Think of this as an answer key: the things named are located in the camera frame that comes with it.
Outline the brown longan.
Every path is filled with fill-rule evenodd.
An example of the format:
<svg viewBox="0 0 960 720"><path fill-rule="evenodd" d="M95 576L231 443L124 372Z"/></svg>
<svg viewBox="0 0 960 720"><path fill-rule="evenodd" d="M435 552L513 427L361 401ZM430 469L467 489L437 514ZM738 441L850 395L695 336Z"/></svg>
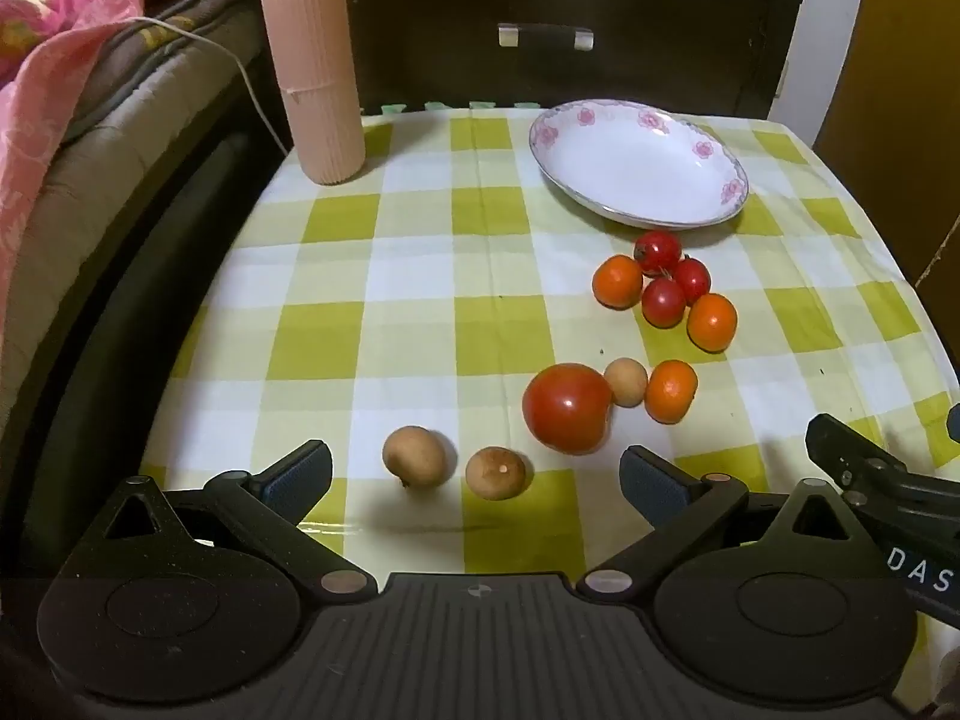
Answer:
<svg viewBox="0 0 960 720"><path fill-rule="evenodd" d="M467 461L467 488L485 500L506 500L519 496L527 484L527 465L519 454L506 447L483 447Z"/></svg>
<svg viewBox="0 0 960 720"><path fill-rule="evenodd" d="M647 371L633 358L614 359L604 371L604 379L612 390L613 403L622 408L641 405L646 395Z"/></svg>
<svg viewBox="0 0 960 720"><path fill-rule="evenodd" d="M420 426L395 429L382 445L382 463L407 488L436 488L448 476L444 445Z"/></svg>

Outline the large red tomato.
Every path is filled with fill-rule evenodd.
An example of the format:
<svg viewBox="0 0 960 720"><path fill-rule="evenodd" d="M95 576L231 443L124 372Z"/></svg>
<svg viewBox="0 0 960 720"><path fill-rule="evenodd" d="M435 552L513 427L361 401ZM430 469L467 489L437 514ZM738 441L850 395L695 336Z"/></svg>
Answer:
<svg viewBox="0 0 960 720"><path fill-rule="evenodd" d="M523 395L529 433L540 444L566 455L586 455L601 447L612 406L607 380L579 362L553 364L540 371Z"/></svg>

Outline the orange kumquat cluster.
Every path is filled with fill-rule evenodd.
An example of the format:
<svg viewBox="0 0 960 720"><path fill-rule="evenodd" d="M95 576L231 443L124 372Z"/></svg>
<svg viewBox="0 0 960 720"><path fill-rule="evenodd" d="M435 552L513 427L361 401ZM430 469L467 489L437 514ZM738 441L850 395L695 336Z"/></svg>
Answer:
<svg viewBox="0 0 960 720"><path fill-rule="evenodd" d="M592 275L592 294L613 310L628 310L640 302L644 273L641 265L628 255L613 255Z"/></svg>
<svg viewBox="0 0 960 720"><path fill-rule="evenodd" d="M706 293L700 296L686 317L686 333L692 343L706 353L726 351L736 336L739 316L726 296Z"/></svg>

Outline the red cherry tomato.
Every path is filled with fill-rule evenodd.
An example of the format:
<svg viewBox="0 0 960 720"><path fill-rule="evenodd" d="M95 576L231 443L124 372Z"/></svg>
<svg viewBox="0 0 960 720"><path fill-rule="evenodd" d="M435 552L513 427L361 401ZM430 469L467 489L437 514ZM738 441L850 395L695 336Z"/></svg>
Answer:
<svg viewBox="0 0 960 720"><path fill-rule="evenodd" d="M672 278L680 286L685 302L693 305L701 296L711 291L711 275L703 262L693 257L683 257L675 265Z"/></svg>
<svg viewBox="0 0 960 720"><path fill-rule="evenodd" d="M685 316L685 309L685 293L672 278L654 278L644 288L641 312L652 327L675 327Z"/></svg>
<svg viewBox="0 0 960 720"><path fill-rule="evenodd" d="M636 239L633 257L648 277L667 277L682 258L682 244L672 232L646 231Z"/></svg>

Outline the red cherry tomato top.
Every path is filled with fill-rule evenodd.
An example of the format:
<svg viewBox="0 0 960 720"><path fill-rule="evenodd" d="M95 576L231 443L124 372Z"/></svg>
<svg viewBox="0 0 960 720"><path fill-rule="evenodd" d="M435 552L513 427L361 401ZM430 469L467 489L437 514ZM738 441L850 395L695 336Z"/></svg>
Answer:
<svg viewBox="0 0 960 720"><path fill-rule="evenodd" d="M682 258L682 244L672 232L646 231L636 239L633 257L648 277L667 277Z"/></svg>

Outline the green checked tablecloth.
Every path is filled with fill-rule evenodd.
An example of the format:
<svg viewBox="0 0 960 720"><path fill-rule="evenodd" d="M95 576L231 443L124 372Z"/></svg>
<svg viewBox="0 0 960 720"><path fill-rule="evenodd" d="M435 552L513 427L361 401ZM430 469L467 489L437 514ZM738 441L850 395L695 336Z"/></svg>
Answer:
<svg viewBox="0 0 960 720"><path fill-rule="evenodd" d="M812 473L807 422L830 413L915 472L957 475L946 351L864 210L794 133L708 122L750 181L737 218L682 239L739 314L731 348L711 356L683 328L594 299L597 266L628 254L635 232L545 182L530 124L519 109L376 117L363 172L334 187L286 160L187 333L145 472L197 488L324 440L334 486L306 530L377 577L584 574L644 532L617 479L633 444L784 493ZM688 415L662 426L617 411L587 457L529 434L521 401L537 372L617 358L692 364ZM384 468L382 445L404 426L444 445L436 488ZM519 496L467 488L467 461L492 445L526 462Z"/></svg>

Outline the brown cardboard box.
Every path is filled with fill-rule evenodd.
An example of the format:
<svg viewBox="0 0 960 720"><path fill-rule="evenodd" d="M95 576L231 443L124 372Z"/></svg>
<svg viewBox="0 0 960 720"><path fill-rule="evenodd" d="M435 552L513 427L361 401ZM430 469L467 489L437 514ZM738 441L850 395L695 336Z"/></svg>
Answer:
<svg viewBox="0 0 960 720"><path fill-rule="evenodd" d="M815 142L924 296L958 270L958 0L861 0Z"/></svg>

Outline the white floral plate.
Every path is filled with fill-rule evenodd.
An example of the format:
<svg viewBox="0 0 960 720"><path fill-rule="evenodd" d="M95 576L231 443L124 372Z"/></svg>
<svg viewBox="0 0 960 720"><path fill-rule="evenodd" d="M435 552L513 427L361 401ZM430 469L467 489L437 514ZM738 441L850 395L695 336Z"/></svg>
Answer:
<svg viewBox="0 0 960 720"><path fill-rule="evenodd" d="M737 216L740 161L704 128L647 104L584 99L540 112L529 148L548 182L606 220L698 229Z"/></svg>

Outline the green foam mat edge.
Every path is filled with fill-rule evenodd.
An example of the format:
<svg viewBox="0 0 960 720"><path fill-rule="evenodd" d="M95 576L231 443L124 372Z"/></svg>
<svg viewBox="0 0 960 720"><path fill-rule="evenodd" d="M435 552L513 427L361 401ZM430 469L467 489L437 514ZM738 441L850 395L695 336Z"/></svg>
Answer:
<svg viewBox="0 0 960 720"><path fill-rule="evenodd" d="M461 104L458 106L449 106L446 103L441 103L441 101L427 101L426 103L387 103L381 104L377 112L382 115L391 115L391 114L404 114L404 112L421 112L426 110L427 112L443 112L443 110L459 110L459 109L470 109L470 110L495 110L495 109L522 109L522 110L540 110L542 106L539 103L533 103L532 101L521 101L520 103L505 103L498 104L493 101L469 101L468 103Z"/></svg>

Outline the grey quilted mattress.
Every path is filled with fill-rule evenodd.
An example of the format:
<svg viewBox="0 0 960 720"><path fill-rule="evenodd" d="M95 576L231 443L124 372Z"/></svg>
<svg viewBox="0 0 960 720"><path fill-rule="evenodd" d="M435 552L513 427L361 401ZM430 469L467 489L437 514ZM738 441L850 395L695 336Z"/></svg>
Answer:
<svg viewBox="0 0 960 720"><path fill-rule="evenodd" d="M174 140L263 49L259 0L174 0L106 44L37 197L8 294L2 415L82 266Z"/></svg>

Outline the dark wooden cabinet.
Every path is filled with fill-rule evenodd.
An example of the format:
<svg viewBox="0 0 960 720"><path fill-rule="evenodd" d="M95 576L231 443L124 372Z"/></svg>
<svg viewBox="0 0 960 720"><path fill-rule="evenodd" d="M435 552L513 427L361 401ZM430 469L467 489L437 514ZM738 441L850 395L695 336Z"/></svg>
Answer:
<svg viewBox="0 0 960 720"><path fill-rule="evenodd" d="M802 0L347 0L359 102L630 99L763 119ZM501 49L500 23L594 31L592 52Z"/></svg>

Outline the pink ribbed cylinder container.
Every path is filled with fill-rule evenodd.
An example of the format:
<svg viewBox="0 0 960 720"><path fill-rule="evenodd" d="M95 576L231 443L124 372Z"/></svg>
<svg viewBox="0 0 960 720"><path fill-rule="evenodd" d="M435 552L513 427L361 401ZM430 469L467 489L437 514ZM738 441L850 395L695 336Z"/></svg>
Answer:
<svg viewBox="0 0 960 720"><path fill-rule="evenodd" d="M301 169L348 181L366 158L347 0L260 0Z"/></svg>

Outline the pink floral blanket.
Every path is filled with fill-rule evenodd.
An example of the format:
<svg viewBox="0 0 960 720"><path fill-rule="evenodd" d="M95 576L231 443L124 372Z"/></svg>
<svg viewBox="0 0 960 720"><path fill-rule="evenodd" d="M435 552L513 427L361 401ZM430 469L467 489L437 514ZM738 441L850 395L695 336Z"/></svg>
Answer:
<svg viewBox="0 0 960 720"><path fill-rule="evenodd" d="M109 37L148 0L2 0L2 293L37 193Z"/></svg>

